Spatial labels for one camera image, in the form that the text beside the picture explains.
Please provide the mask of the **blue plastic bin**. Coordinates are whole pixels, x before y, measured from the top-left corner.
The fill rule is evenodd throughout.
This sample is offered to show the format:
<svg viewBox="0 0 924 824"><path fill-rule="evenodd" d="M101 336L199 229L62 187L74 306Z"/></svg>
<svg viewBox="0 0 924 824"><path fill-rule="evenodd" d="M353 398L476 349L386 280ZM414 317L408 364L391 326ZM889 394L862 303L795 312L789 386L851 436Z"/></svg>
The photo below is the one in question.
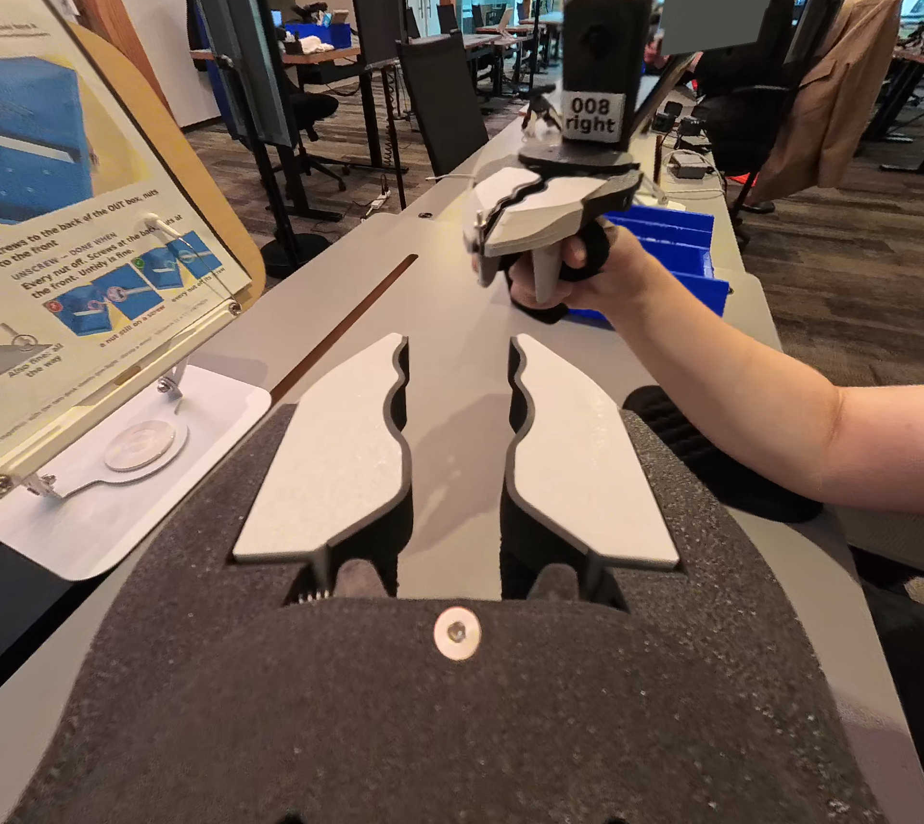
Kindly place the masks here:
<svg viewBox="0 0 924 824"><path fill-rule="evenodd" d="M670 207L633 204L603 217L630 230L650 253L707 308L722 317L731 286L716 276L711 259L714 218Z"/></svg>

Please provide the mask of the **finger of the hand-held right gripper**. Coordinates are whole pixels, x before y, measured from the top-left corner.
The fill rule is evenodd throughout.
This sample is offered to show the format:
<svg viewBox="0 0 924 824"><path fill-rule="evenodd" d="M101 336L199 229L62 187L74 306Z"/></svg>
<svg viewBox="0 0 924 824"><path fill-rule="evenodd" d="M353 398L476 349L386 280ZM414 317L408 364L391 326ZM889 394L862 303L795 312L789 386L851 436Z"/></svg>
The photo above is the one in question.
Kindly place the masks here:
<svg viewBox="0 0 924 824"><path fill-rule="evenodd" d="M530 253L537 288L560 278L562 242L592 218L589 204L602 187L599 177L552 177L544 190L507 209L486 243L475 243L479 284L486 287L504 257Z"/></svg>
<svg viewBox="0 0 924 824"><path fill-rule="evenodd" d="M471 243L486 243L503 213L545 189L547 180L522 167L502 167L471 189Z"/></svg>

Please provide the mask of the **black office chair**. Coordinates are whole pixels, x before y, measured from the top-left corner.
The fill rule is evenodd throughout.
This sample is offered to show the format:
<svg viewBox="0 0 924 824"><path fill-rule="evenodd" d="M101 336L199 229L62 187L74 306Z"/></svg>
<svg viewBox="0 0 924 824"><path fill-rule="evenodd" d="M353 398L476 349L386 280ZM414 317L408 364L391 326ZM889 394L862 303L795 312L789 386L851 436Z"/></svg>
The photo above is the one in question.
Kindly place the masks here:
<svg viewBox="0 0 924 824"><path fill-rule="evenodd" d="M297 130L305 132L310 140L318 140L315 125L335 115L339 107L338 100L326 93L300 90L286 73L283 73L283 84L288 93ZM340 192L346 190L343 177L329 170L323 161L308 154L302 142L297 146L297 165L298 171L302 174L309 176L313 170L317 170L336 180Z"/></svg>

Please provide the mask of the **grey desk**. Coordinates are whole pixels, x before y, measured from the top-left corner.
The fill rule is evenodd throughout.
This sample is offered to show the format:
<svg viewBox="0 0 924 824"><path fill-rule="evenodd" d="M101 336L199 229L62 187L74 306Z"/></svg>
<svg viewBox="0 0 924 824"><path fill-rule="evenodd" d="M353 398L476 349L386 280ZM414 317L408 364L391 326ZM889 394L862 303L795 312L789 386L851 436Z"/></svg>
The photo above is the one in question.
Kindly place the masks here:
<svg viewBox="0 0 924 824"><path fill-rule="evenodd" d="M480 290L460 241L446 211L376 218L203 354L261 385L298 371L295 397L406 335L400 599L297 603L303 559L233 560L279 405L2 687L2 822L922 822L832 518L728 510L625 415L680 568L615 567L606 605L498 601L510 338L615 402L653 378L612 332Z"/></svg>

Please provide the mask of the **white stand base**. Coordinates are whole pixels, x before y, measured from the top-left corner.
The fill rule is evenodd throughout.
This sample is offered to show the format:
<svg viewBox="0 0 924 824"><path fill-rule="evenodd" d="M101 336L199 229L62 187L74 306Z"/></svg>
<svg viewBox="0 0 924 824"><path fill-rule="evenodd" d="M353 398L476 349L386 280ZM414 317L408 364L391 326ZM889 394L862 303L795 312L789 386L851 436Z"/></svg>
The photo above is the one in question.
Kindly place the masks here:
<svg viewBox="0 0 924 824"><path fill-rule="evenodd" d="M204 368L179 389L150 386L40 470L51 495L19 487L1 504L1 541L69 581L120 563L237 445L268 391Z"/></svg>

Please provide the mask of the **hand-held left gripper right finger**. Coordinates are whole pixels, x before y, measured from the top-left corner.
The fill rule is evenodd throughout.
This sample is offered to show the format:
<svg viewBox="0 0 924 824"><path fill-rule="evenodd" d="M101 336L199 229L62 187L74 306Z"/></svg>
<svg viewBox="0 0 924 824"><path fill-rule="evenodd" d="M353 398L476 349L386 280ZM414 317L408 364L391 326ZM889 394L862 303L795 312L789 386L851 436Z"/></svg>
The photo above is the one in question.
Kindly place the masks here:
<svg viewBox="0 0 924 824"><path fill-rule="evenodd" d="M671 572L680 556L622 412L593 379L534 337L511 338L503 535L532 570L571 550L587 567Z"/></svg>

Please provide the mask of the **person's right hand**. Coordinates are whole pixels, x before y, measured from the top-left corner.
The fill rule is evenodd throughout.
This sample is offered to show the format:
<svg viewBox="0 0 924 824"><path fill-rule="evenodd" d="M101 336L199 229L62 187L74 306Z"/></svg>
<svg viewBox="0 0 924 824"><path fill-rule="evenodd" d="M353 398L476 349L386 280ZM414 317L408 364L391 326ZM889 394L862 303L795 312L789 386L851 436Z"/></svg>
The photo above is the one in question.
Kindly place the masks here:
<svg viewBox="0 0 924 824"><path fill-rule="evenodd" d="M623 311L645 296L657 264L629 230L602 219L562 242L563 266L573 274L582 273L602 251L603 242L607 254L601 268L576 281L559 278L545 300L537 298L531 255L523 254L505 273L511 300L538 315L554 315L561 309L592 310L618 323Z"/></svg>

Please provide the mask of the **black monitor floor stand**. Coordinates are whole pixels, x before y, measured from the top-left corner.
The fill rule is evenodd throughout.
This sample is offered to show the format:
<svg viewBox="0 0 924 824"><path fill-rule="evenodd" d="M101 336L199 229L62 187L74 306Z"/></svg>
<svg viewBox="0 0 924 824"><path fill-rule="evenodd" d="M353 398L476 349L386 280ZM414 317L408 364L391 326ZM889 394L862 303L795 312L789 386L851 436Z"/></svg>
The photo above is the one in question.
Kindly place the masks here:
<svg viewBox="0 0 924 824"><path fill-rule="evenodd" d="M283 178L280 182L266 144L260 140L244 141L257 165L274 222L273 238L260 247L260 256L267 276L283 280L327 251L331 241L317 233L298 233L293 227L292 219L303 216L309 209L294 151L285 146L275 147Z"/></svg>

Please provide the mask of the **beige coat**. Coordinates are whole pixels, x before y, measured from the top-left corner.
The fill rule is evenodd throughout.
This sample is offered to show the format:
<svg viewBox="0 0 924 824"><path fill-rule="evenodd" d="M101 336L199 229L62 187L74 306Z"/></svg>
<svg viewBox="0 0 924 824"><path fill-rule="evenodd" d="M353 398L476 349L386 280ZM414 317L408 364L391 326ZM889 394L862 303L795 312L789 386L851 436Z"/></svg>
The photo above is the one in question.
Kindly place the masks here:
<svg viewBox="0 0 924 824"><path fill-rule="evenodd" d="M890 67L903 0L844 0L757 175L755 203L837 188Z"/></svg>

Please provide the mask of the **person's right forearm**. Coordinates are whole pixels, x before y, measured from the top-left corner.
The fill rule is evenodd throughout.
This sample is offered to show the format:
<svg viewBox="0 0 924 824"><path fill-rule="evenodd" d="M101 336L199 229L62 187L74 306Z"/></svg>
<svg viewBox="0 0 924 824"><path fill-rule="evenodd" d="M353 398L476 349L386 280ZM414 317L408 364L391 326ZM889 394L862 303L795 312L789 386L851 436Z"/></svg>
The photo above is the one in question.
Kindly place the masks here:
<svg viewBox="0 0 924 824"><path fill-rule="evenodd" d="M724 322L654 262L645 296L613 325L707 439L821 503L922 516L921 385L837 386Z"/></svg>

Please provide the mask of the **small black tripod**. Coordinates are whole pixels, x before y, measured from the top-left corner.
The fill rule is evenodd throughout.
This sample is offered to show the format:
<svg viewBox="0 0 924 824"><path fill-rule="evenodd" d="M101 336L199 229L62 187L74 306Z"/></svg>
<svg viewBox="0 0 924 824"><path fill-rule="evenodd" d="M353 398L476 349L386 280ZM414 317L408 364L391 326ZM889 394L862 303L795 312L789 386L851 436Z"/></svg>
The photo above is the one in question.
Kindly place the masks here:
<svg viewBox="0 0 924 824"><path fill-rule="evenodd" d="M533 89L523 112L522 130L525 139L542 140L562 135L562 117L559 106L561 90L554 84Z"/></svg>

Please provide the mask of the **printed instruction sheet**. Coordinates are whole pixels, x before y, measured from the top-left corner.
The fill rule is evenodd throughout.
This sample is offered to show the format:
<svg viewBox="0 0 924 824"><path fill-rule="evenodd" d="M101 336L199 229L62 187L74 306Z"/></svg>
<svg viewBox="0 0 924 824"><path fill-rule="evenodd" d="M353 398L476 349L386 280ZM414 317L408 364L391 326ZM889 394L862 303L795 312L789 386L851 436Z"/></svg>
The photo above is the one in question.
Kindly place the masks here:
<svg viewBox="0 0 924 824"><path fill-rule="evenodd" d="M2 495L247 310L266 277L152 85L50 0L2 0L1 259Z"/></svg>

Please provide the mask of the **black framed monitor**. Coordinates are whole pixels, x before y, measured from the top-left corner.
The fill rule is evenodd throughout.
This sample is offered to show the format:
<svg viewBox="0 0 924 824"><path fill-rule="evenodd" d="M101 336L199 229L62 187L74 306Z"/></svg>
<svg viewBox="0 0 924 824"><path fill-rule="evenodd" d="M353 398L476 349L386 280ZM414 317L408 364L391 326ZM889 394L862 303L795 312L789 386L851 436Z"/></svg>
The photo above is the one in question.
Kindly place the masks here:
<svg viewBox="0 0 924 824"><path fill-rule="evenodd" d="M407 0L352 0L355 28L366 68L389 66L409 41Z"/></svg>
<svg viewBox="0 0 924 824"><path fill-rule="evenodd" d="M260 142L294 148L295 117L267 0L195 1L213 55L209 78L231 136L247 140L248 110Z"/></svg>

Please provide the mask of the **blue storage bin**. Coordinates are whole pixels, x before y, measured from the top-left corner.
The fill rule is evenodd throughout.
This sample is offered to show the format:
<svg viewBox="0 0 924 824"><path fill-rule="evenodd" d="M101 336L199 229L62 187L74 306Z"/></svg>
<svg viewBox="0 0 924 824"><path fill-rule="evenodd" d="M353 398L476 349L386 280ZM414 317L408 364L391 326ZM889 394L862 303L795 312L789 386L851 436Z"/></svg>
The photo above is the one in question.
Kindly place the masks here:
<svg viewBox="0 0 924 824"><path fill-rule="evenodd" d="M352 30L347 22L330 25L290 22L286 23L284 28L299 40L315 37L321 43L331 45L334 49L347 49L353 43Z"/></svg>

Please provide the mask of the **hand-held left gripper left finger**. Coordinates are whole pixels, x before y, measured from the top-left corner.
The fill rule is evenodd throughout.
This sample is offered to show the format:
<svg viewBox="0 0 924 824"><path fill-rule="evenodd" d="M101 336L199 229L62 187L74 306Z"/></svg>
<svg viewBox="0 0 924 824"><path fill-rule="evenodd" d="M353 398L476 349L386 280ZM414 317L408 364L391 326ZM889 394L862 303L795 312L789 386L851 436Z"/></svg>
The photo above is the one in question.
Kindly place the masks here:
<svg viewBox="0 0 924 824"><path fill-rule="evenodd" d="M413 531L410 341L388 333L295 406L232 555L335 576L350 559L396 572Z"/></svg>

